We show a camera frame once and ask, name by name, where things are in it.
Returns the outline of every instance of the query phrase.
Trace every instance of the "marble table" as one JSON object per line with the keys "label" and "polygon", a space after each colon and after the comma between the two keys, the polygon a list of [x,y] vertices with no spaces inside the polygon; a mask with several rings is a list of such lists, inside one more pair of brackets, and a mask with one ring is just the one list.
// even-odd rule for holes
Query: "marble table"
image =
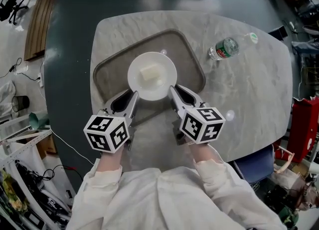
{"label": "marble table", "polygon": [[[254,153],[282,137],[287,129],[292,70],[288,48],[245,23],[196,11],[149,11],[126,14],[99,22],[91,55],[90,87],[93,114],[103,107],[92,73],[98,63],[141,39],[174,28],[190,43],[205,73],[199,94],[228,120],[211,145],[225,161]],[[254,32],[259,42],[238,56],[220,62],[208,59],[208,49],[231,35]],[[125,170],[192,166],[187,146],[177,146],[167,110],[139,125],[132,150],[123,158]]]}

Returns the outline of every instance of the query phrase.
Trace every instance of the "plastic water bottle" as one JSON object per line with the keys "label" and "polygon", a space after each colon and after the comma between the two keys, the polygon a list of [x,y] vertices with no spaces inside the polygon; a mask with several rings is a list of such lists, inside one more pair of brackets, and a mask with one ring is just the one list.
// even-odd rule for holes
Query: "plastic water bottle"
{"label": "plastic water bottle", "polygon": [[209,57],[213,60],[223,60],[238,55],[247,48],[256,45],[258,37],[255,33],[234,35],[219,41],[208,50]]}

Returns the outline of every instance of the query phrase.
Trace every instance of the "person's arm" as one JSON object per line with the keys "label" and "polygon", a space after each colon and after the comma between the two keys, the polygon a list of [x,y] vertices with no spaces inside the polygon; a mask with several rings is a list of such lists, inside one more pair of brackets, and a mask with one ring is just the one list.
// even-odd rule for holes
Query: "person's arm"
{"label": "person's arm", "polygon": [[211,146],[190,145],[195,167],[204,182],[206,194],[235,221],[245,228],[286,230],[279,217],[239,178]]}
{"label": "person's arm", "polygon": [[74,198],[68,230],[101,229],[105,211],[118,190],[123,147],[114,154],[103,153],[85,175]]}

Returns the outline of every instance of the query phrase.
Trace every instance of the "cable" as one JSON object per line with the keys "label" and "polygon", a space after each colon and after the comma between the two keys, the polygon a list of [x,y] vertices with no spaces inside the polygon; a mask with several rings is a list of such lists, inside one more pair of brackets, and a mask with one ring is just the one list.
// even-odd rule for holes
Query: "cable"
{"label": "cable", "polygon": [[[54,170],[55,170],[57,167],[59,167],[59,166],[62,166],[62,168],[65,169],[65,170],[75,171],[75,172],[79,175],[79,177],[81,178],[81,180],[83,181],[83,178],[82,178],[81,174],[79,174],[79,172],[78,172],[75,168],[69,167],[69,166],[66,166],[66,165],[63,165],[63,164],[59,164],[59,165],[55,166],[55,167],[53,168],[53,170],[52,170],[52,169],[47,169],[47,170],[43,173],[42,178],[43,178],[44,180],[51,180],[51,179],[53,179],[54,176],[55,176]],[[45,176],[44,176],[47,171],[52,171],[52,176],[51,176],[51,177],[45,177]]]}
{"label": "cable", "polygon": [[5,76],[7,76],[7,75],[9,74],[9,72],[10,72],[10,70],[8,70],[8,72],[6,73],[6,75],[4,75],[4,76],[2,76],[2,77],[0,77],[0,78],[3,78],[3,77],[5,77]]}
{"label": "cable", "polygon": [[30,171],[25,165],[23,165],[23,164],[21,163],[20,160],[15,160],[15,165],[18,165],[18,164],[25,170],[25,172],[27,172],[28,174],[31,175],[31,177],[33,178],[33,180],[34,180],[36,183],[39,183],[39,182],[41,182],[42,180],[48,181],[48,180],[51,180],[51,179],[53,178],[53,177],[40,176],[37,172],[35,172],[35,171]]}
{"label": "cable", "polygon": [[59,135],[57,135],[52,129],[51,132],[58,137],[61,141],[63,141],[67,146],[69,146],[71,149],[73,149],[79,156],[83,157],[84,159],[86,159],[88,162],[90,162],[91,165],[94,165],[89,159],[87,159],[85,156],[82,156],[79,152],[76,151],[75,148],[71,147],[69,144],[67,144]]}
{"label": "cable", "polygon": [[304,69],[304,63],[303,63],[303,59],[302,58],[301,58],[301,64],[302,64],[302,67],[301,67],[301,71],[300,71],[300,83],[299,83],[299,86],[298,86],[298,98],[299,98],[299,100],[300,100],[300,85],[303,82],[303,69]]}
{"label": "cable", "polygon": [[[42,67],[42,65],[44,64],[44,62],[45,62],[45,60],[41,63],[40,68],[39,68],[39,73],[41,73],[41,77],[43,77],[43,74],[42,74],[42,71],[41,71],[41,67]],[[46,99],[45,99],[45,97],[43,96],[43,94],[42,94],[42,92],[41,92],[40,86],[38,87],[38,89],[39,89],[39,92],[40,92],[42,98],[43,98],[44,101],[46,102]]]}
{"label": "cable", "polygon": [[17,75],[23,75],[23,76],[26,76],[28,79],[30,79],[30,80],[32,80],[32,81],[37,81],[37,80],[39,80],[40,78],[38,77],[37,79],[33,79],[33,78],[31,78],[31,77],[29,77],[29,76],[27,76],[26,74],[24,74],[24,73],[17,73]]}
{"label": "cable", "polygon": [[[7,74],[0,77],[0,78],[3,78],[5,76],[7,76],[10,72],[12,72],[13,70],[16,72],[16,67],[19,66],[20,64],[22,63],[22,58],[19,57],[17,60],[16,60],[16,63],[14,65],[11,66],[11,68],[8,70]],[[28,75],[24,74],[24,73],[16,73],[17,75],[23,75],[23,76],[26,76],[28,79],[32,80],[32,81],[37,81],[39,80],[40,78],[38,77],[37,79],[33,79],[31,77],[29,77]]]}

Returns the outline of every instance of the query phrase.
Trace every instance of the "teal object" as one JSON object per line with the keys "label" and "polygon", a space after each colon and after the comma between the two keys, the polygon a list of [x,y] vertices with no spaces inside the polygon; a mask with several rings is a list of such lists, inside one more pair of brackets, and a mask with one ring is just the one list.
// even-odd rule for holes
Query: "teal object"
{"label": "teal object", "polygon": [[296,225],[299,219],[299,214],[297,211],[292,211],[287,206],[284,206],[283,209],[278,213],[278,216],[282,223],[288,228],[291,229]]}
{"label": "teal object", "polygon": [[50,124],[49,117],[47,113],[40,114],[29,114],[29,124],[33,130],[37,130],[44,125]]}

